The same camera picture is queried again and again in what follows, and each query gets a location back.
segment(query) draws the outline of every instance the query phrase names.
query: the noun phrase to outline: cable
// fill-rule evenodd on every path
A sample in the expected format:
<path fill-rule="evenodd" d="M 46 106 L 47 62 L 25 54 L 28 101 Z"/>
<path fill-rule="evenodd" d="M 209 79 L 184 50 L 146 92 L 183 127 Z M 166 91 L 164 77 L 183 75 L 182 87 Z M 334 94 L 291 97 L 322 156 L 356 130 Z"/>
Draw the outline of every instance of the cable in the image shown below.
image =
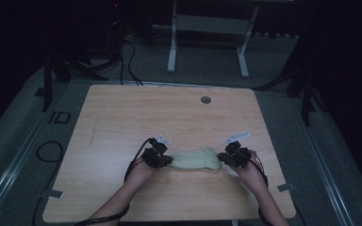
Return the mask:
<path fill-rule="evenodd" d="M 130 57 L 130 59 L 129 59 L 129 61 L 128 61 L 128 67 L 127 67 L 128 72 L 129 72 L 130 75 L 134 78 L 134 80 L 135 80 L 135 82 L 137 83 L 138 86 L 139 86 L 139 85 L 143 86 L 143 84 L 142 84 L 142 82 L 140 81 L 140 79 L 137 78 L 137 76 L 135 76 L 135 75 L 132 73 L 132 71 L 131 71 L 131 61 L 132 61 L 132 59 L 133 59 L 133 57 L 134 57 L 134 54 L 135 54 L 135 45 L 134 45 L 133 43 L 131 43 L 130 41 L 128 41 L 128 40 L 124 40 L 124 43 L 127 43 L 127 44 L 131 45 L 131 46 L 132 46 L 132 49 L 133 49 L 132 54 L 131 54 L 131 57 Z"/>
<path fill-rule="evenodd" d="M 296 212 L 298 212 L 299 217 L 301 217 L 301 220 L 302 220 L 303 225 L 306 226 L 306 222 L 305 222 L 305 220 L 304 220 L 304 216 L 302 215 L 302 213 L 301 213 L 301 211 L 299 210 L 298 206 L 295 204 L 294 201 L 292 201 L 292 203 L 293 203 L 293 206 L 294 206 L 295 209 L 296 209 Z"/>
<path fill-rule="evenodd" d="M 44 147 L 45 145 L 50 144 L 50 143 L 54 143 L 54 144 L 57 144 L 59 146 L 60 155 L 59 155 L 59 158 L 56 159 L 56 160 L 45 159 L 45 158 L 43 158 L 41 156 L 42 147 Z M 48 189 L 49 185 L 52 183 L 52 180 L 58 174 L 58 169 L 59 169 L 59 167 L 61 165 L 61 162 L 63 161 L 63 157 L 64 157 L 63 146 L 59 142 L 54 141 L 54 140 L 46 141 L 46 142 L 42 143 L 42 145 L 40 145 L 40 147 L 38 147 L 38 149 L 37 149 L 37 157 L 38 157 L 38 159 L 40 159 L 40 161 L 45 162 L 45 163 L 57 163 L 54 172 L 52 173 L 51 177 L 49 178 L 48 182 L 45 185 L 45 188 L 42 191 L 42 192 L 44 192 L 44 191 L 46 191 Z M 36 225 L 36 215 L 37 215 L 38 208 L 39 208 L 39 206 L 41 204 L 42 198 L 43 198 L 43 196 L 42 196 L 42 193 L 41 193 L 40 197 L 38 198 L 37 204 L 35 205 L 35 208 L 34 208 L 34 213 L 33 213 L 33 216 L 32 216 L 32 224 L 33 225 Z"/>

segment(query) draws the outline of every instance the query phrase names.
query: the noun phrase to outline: wire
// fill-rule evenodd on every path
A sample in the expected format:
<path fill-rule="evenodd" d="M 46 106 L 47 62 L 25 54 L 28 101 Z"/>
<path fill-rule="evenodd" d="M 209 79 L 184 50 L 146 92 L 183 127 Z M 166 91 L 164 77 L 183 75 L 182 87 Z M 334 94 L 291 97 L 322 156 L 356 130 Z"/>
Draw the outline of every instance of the wire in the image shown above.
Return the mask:
<path fill-rule="evenodd" d="M 135 80 L 135 82 L 137 83 L 137 85 L 138 85 L 138 86 L 139 86 L 139 85 L 143 86 L 143 84 L 142 84 L 142 82 L 140 81 L 140 79 L 137 78 L 137 76 L 135 76 L 135 75 L 132 73 L 132 71 L 131 71 L 131 61 L 132 61 L 132 59 L 133 59 L 133 57 L 134 57 L 134 54 L 135 54 L 135 45 L 134 45 L 133 43 L 131 43 L 130 41 L 128 41 L 128 40 L 124 40 L 124 43 L 127 43 L 127 44 L 131 45 L 131 46 L 132 46 L 132 49 L 133 49 L 132 54 L 131 54 L 131 57 L 130 57 L 130 60 L 128 61 L 128 71 L 129 71 L 130 75 L 134 78 L 134 80 Z"/>
<path fill-rule="evenodd" d="M 54 144 L 57 144 L 59 146 L 60 155 L 59 155 L 58 159 L 50 160 L 50 159 L 45 159 L 45 158 L 43 158 L 41 156 L 42 147 L 44 147 L 45 145 L 50 144 L 50 143 L 54 143 Z M 49 178 L 48 182 L 45 185 L 45 188 L 43 189 L 43 191 L 46 191 L 48 189 L 49 185 L 52 183 L 54 177 L 58 174 L 58 169 L 59 169 L 59 167 L 61 165 L 61 162 L 63 161 L 63 157 L 64 157 L 63 146 L 59 142 L 54 141 L 54 140 L 46 141 L 46 142 L 42 143 L 42 145 L 40 145 L 40 147 L 38 147 L 38 149 L 37 149 L 37 157 L 38 157 L 38 159 L 40 159 L 40 161 L 45 162 L 45 163 L 57 163 L 57 165 L 55 167 L 55 170 L 53 171 L 51 177 Z M 40 197 L 38 198 L 37 204 L 35 205 L 35 208 L 34 208 L 34 213 L 33 213 L 33 216 L 32 216 L 32 224 L 33 225 L 36 225 L 36 215 L 37 215 L 38 208 L 39 208 L 39 206 L 41 204 L 42 198 L 43 198 L 43 196 L 42 196 L 42 193 L 41 193 Z"/>

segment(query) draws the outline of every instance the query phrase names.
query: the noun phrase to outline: tripod leg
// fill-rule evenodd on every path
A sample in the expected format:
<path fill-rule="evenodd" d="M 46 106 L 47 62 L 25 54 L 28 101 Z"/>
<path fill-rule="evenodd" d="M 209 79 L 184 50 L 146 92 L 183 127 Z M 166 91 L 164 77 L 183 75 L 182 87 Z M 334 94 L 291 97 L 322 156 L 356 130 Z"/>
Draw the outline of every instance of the tripod leg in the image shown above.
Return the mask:
<path fill-rule="evenodd" d="M 313 83 L 313 73 L 308 73 L 306 78 L 306 84 L 304 86 L 304 100 L 302 105 L 302 118 L 306 126 L 310 126 L 308 113 L 310 111 L 310 95 L 311 95 L 312 83 Z"/>
<path fill-rule="evenodd" d="M 52 102 L 52 69 L 49 56 L 43 61 L 43 109 L 45 112 Z"/>
<path fill-rule="evenodd" d="M 251 88 L 252 90 L 255 90 L 255 91 L 264 91 L 264 90 L 267 90 L 271 87 L 274 87 L 284 81 L 287 81 L 288 79 L 290 78 L 293 78 L 295 77 L 296 75 L 298 75 L 301 71 L 300 70 L 295 70 L 291 73 L 288 73 L 287 75 L 282 75 L 282 76 L 279 76 L 277 78 L 275 78 L 274 80 L 260 86 L 260 87 L 255 87 L 255 88 Z"/>

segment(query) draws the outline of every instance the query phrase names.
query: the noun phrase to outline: wooden table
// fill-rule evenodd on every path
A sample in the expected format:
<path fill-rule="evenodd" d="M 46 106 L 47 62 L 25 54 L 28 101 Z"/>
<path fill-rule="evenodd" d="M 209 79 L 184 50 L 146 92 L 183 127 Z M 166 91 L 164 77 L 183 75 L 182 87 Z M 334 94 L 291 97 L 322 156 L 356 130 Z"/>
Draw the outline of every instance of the wooden table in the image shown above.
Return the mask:
<path fill-rule="evenodd" d="M 208 96 L 210 104 L 201 98 Z M 62 199 L 49 198 L 47 222 L 75 222 L 97 210 L 123 183 L 129 162 L 149 137 L 173 144 L 167 155 L 210 146 L 249 131 L 239 142 L 257 151 L 269 177 L 269 190 L 284 216 L 295 209 L 255 94 L 250 89 L 91 86 L 55 181 Z M 238 176 L 219 170 L 165 168 L 130 204 L 123 221 L 258 218 L 257 202 Z"/>

